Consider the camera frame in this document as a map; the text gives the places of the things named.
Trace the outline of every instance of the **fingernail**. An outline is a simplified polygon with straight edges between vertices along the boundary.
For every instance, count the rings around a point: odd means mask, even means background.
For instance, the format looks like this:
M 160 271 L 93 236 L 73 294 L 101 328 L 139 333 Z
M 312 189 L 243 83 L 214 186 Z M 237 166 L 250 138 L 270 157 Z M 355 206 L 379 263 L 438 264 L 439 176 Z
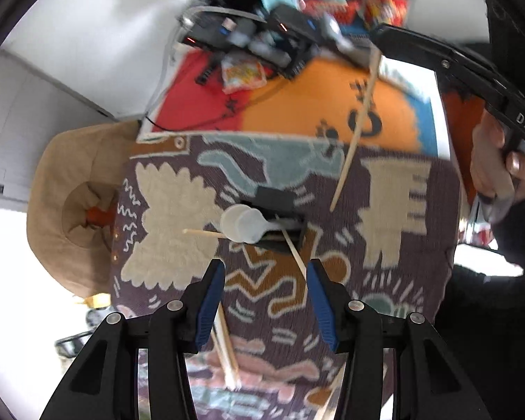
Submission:
M 519 157 L 515 154 L 511 154 L 511 173 L 516 174 L 519 171 Z

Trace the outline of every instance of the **blue paint patch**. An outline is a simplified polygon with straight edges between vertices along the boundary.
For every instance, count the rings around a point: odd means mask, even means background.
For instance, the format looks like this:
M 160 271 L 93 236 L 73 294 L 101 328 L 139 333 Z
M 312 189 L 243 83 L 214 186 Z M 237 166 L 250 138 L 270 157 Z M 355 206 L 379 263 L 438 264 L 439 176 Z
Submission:
M 416 127 L 418 128 L 418 142 L 420 152 L 428 156 L 437 157 L 437 138 L 435 136 L 434 114 L 430 101 L 423 102 L 407 93 L 404 94 L 406 102 L 414 109 Z

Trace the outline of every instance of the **black clothing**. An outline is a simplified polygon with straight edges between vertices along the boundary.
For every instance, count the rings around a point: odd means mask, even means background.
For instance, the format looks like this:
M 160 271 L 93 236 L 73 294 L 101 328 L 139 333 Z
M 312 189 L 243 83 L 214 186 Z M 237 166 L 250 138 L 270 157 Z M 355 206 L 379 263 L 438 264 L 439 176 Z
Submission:
M 525 419 L 525 201 L 493 232 L 499 252 L 524 275 L 490 277 L 456 266 L 434 325 L 492 419 Z

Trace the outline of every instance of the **black sleeve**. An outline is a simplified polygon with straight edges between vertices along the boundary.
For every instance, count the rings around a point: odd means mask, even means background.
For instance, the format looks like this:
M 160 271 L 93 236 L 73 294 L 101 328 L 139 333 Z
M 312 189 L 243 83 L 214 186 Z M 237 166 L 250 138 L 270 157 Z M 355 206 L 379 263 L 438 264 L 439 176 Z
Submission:
M 492 231 L 498 251 L 525 271 L 525 200 L 511 207 L 504 220 L 492 226 Z

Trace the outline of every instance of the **patterned tablecloth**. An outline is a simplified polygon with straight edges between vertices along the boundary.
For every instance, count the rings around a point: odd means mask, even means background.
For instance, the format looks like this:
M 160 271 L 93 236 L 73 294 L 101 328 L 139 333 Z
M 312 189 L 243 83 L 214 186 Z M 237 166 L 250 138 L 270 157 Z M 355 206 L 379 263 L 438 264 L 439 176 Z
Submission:
M 451 273 L 459 179 L 449 161 L 359 148 L 336 210 L 329 205 L 347 147 L 323 139 L 241 133 L 162 135 L 137 144 L 126 167 L 112 253 L 112 298 L 126 317 L 152 313 L 202 277 L 226 267 L 222 300 L 242 389 L 224 390 L 211 342 L 188 359 L 202 419 L 312 418 L 345 360 L 321 341 L 304 279 L 289 255 L 182 234 L 215 230 L 221 213 L 258 186 L 295 193 L 308 229 L 305 262 L 377 311 L 430 321 Z M 140 396 L 147 406 L 146 356 Z M 385 394 L 392 370 L 385 365 Z

